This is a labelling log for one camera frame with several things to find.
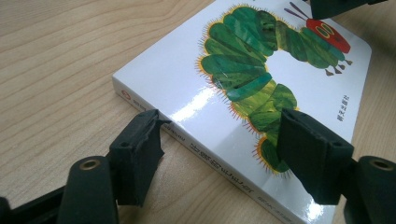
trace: picture book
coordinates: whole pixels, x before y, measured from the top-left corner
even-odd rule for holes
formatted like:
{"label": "picture book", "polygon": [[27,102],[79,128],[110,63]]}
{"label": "picture book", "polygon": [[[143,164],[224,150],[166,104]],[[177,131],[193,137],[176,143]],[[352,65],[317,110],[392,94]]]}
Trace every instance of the picture book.
{"label": "picture book", "polygon": [[331,223],[276,154],[280,111],[348,142],[371,49],[298,0],[218,0],[113,76],[137,109],[160,110],[185,147],[284,223]]}

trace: green caterpillar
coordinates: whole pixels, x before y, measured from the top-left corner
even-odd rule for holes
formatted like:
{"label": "green caterpillar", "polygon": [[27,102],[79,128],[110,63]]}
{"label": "green caterpillar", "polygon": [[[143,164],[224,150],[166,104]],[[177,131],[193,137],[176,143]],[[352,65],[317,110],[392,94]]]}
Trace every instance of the green caterpillar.
{"label": "green caterpillar", "polygon": [[344,54],[310,29],[295,31],[271,13],[249,6],[231,8],[206,32],[199,69],[230,100],[235,115],[262,135],[257,156],[274,173],[287,172],[289,166],[276,154],[280,113],[282,108],[297,109],[297,100],[273,80],[267,57],[283,49],[296,60],[322,69],[332,66],[340,73],[335,66],[345,60]]}

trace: white book cover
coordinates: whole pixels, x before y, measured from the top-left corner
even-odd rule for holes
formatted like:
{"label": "white book cover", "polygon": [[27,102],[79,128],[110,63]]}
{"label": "white book cover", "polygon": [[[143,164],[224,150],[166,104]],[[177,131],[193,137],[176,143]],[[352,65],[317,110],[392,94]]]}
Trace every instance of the white book cover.
{"label": "white book cover", "polygon": [[284,223],[331,223],[276,157],[282,107],[351,141],[371,49],[303,1],[218,0],[113,76],[116,92]]}

